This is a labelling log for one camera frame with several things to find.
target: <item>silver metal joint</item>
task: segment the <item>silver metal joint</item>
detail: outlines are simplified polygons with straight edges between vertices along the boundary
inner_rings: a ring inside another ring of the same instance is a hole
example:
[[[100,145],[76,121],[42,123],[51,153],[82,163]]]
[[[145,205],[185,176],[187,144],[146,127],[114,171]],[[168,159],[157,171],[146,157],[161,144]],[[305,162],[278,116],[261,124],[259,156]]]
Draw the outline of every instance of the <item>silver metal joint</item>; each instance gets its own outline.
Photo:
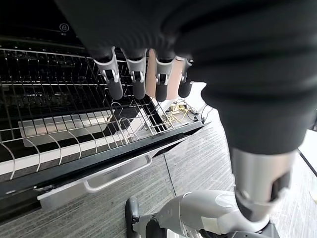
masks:
[[[130,60],[125,55],[133,83],[136,83],[136,80],[137,80],[137,78],[135,76],[135,72],[140,72],[140,82],[141,83],[143,83],[145,81],[146,51],[147,50],[144,51],[143,57],[140,60]]]
[[[94,62],[97,64],[100,73],[105,78],[107,83],[109,83],[111,79],[114,79],[115,83],[118,83],[120,81],[118,61],[117,61],[117,58],[115,56],[114,49],[115,49],[115,47],[113,46],[111,48],[112,59],[109,62],[103,63],[103,62],[98,62],[94,59]],[[109,77],[109,74],[107,75],[106,72],[108,72],[108,71],[112,72],[112,77]]]
[[[188,62],[187,59],[184,59],[184,63],[183,63],[183,70],[182,70],[182,82],[185,83],[186,82],[186,78],[187,78],[187,70],[189,69],[189,67],[191,67],[192,64]]]
[[[155,78],[157,80],[157,84],[160,85],[161,81],[160,81],[160,76],[161,75],[165,75],[164,78],[164,85],[168,85],[168,81],[169,81],[169,77],[170,74],[172,72],[172,68],[173,68],[173,64],[175,59],[173,59],[171,62],[168,63],[163,63],[160,62],[157,58],[157,56],[155,57],[156,59],[156,69],[155,69]]]
[[[265,217],[285,195],[296,151],[260,155],[232,150],[235,197],[241,213],[256,222]]]

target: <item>gray carpet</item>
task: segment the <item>gray carpet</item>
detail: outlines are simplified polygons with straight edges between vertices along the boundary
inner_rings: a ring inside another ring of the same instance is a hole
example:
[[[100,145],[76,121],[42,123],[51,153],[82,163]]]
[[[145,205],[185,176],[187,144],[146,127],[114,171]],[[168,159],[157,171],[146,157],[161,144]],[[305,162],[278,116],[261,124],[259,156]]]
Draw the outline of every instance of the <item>gray carpet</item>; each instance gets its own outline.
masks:
[[[0,227],[1,238],[123,238],[124,206],[139,199],[141,212],[159,210],[174,197],[163,155],[98,195],[87,194],[52,212],[36,211]]]
[[[200,189],[233,190],[226,139],[217,112],[212,122],[165,154],[177,195]],[[281,238],[317,238],[317,178],[298,154],[287,196],[271,218]]]
[[[113,184],[98,195],[85,195],[55,211],[37,211],[0,227],[1,238],[123,238],[124,203],[134,195],[143,214],[155,212],[177,195],[199,189],[233,190],[229,154],[217,111],[211,123],[150,167]],[[317,204],[309,191],[317,178],[298,157],[291,190],[274,209],[272,219],[281,238],[317,237]]]

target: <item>silver handle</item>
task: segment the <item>silver handle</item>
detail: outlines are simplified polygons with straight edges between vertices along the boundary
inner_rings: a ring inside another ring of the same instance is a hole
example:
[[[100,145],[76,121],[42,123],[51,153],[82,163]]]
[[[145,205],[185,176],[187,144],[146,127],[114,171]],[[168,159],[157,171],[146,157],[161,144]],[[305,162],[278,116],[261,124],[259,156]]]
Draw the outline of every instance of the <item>silver handle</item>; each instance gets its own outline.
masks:
[[[149,166],[152,162],[152,157],[159,150],[181,142],[186,138],[188,138],[188,136],[44,193],[38,196],[41,207],[42,209],[49,211],[60,207],[87,192],[97,193],[109,185]]]
[[[147,163],[146,163],[145,165],[142,165],[142,166],[140,166],[140,167],[138,167],[138,168],[136,168],[136,169],[134,169],[134,170],[132,170],[132,171],[130,171],[130,172],[124,174],[124,175],[121,175],[121,176],[119,176],[119,177],[117,177],[117,178],[114,178],[114,179],[112,179],[112,180],[110,180],[110,181],[104,183],[103,185],[100,185],[100,186],[97,186],[97,187],[91,187],[91,186],[89,185],[89,183],[88,183],[88,180],[84,181],[83,184],[84,184],[84,186],[85,186],[86,191],[87,191],[88,193],[96,193],[96,192],[99,192],[99,191],[103,190],[104,188],[108,187],[109,185],[111,185],[111,184],[113,184],[113,183],[115,183],[115,182],[118,182],[119,180],[121,180],[121,179],[123,179],[123,178],[125,178],[125,177],[128,177],[129,175],[131,175],[131,174],[133,174],[133,173],[135,173],[135,172],[137,172],[137,171],[139,171],[139,170],[141,170],[141,169],[143,169],[143,168],[149,166],[149,165],[152,163],[152,158],[151,158],[149,155],[146,155],[145,157],[146,157],[146,160],[147,160]],[[128,160],[128,161],[124,161],[124,162],[122,162],[122,163],[119,163],[119,164],[118,164],[118,167],[121,167],[121,166],[123,166],[123,165],[132,163],[132,162],[134,162],[134,160],[136,160],[136,159],[138,159],[138,158],[139,158],[139,157],[135,157],[135,158],[133,158],[133,159],[131,159],[131,160]]]

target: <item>dishwasher rack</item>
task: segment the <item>dishwasher rack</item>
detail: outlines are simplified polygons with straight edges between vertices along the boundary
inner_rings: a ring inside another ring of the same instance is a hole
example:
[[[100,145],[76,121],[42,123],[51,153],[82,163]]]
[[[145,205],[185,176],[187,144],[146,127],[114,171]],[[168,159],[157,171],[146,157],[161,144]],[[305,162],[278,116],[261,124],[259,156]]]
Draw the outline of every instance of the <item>dishwasher rack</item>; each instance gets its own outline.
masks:
[[[175,129],[155,99],[133,97],[118,66],[114,101],[90,57],[0,48],[0,181]]]

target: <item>robotic hand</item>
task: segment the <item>robotic hand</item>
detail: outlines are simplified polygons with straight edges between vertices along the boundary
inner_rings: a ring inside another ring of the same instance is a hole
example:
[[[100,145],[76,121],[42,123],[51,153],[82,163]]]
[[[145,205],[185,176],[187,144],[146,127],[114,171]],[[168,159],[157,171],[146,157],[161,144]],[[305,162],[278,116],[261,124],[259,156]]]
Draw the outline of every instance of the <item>robotic hand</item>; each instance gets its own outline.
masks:
[[[112,46],[155,49],[164,66],[157,68],[160,100],[175,54],[194,60],[187,75],[207,83],[202,98],[218,109],[237,206],[249,221],[265,219],[289,185],[295,151],[315,116],[317,2],[55,1],[95,59]],[[100,69],[121,95],[111,57]]]

